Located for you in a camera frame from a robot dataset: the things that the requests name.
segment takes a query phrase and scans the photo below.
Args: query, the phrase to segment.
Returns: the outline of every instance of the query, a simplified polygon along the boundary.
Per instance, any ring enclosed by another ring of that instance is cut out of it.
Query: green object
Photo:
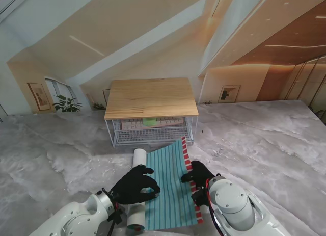
[[[52,104],[56,110],[62,110],[62,112],[79,112],[82,105],[80,103],[75,104],[74,99],[76,98],[66,98],[65,96],[56,96],[59,102]]]
[[[143,125],[145,126],[156,125],[156,118],[143,118]]]

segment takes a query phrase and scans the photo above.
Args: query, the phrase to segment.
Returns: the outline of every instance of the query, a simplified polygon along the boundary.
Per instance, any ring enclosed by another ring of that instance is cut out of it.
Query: wire basket
[[[112,120],[114,137],[113,146],[127,144],[171,143],[181,137],[186,137],[193,144],[192,117],[183,117],[183,123],[164,127],[146,129],[122,130],[121,120]]]

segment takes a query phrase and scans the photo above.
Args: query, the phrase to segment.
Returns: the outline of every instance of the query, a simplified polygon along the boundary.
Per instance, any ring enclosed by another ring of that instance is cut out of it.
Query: striped mat
[[[158,230],[202,223],[200,209],[191,194],[194,182],[181,183],[181,176],[191,171],[186,139],[147,154],[147,167],[155,172],[154,178],[161,188],[158,198],[146,202],[145,230]]]

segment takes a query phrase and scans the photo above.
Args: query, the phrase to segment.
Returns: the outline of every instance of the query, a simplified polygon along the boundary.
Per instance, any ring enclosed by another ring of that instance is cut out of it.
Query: gray floor
[[[254,192],[292,235],[326,235],[326,127],[302,102],[212,104],[199,112],[191,159]],[[41,114],[0,123],[0,235],[29,235],[68,202],[110,189],[131,168],[135,147],[113,149],[103,116]],[[217,235],[202,209],[204,224],[144,235]],[[114,235],[125,234],[124,221]]]

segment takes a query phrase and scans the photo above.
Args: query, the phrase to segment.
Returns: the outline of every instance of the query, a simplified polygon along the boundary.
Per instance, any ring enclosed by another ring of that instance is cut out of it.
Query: ceiling
[[[263,1],[230,36],[200,75],[205,75],[212,68],[232,65],[323,1],[325,0]]]
[[[28,50],[52,73],[70,78],[197,1],[91,0]],[[202,20],[214,1],[206,0]],[[19,60],[16,55],[10,62]]]
[[[235,61],[233,65],[297,65],[325,54],[326,1],[323,1]]]

